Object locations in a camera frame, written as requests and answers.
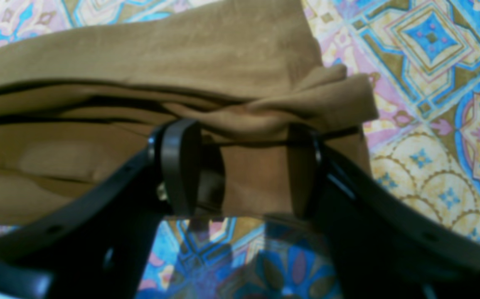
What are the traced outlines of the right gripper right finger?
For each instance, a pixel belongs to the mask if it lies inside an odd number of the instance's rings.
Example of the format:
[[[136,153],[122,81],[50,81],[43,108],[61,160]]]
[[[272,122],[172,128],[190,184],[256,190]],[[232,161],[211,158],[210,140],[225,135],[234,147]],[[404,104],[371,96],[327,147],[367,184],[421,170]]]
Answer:
[[[480,244],[399,202],[312,127],[288,129],[293,209],[325,236],[346,299],[480,299]]]

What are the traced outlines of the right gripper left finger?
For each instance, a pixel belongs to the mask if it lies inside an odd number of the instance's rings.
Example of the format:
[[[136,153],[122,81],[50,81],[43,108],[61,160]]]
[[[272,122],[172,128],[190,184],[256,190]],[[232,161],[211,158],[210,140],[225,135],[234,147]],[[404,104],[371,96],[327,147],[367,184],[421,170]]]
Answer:
[[[132,299],[166,216],[194,215],[201,126],[154,129],[147,146],[67,206],[0,236],[0,299]]]

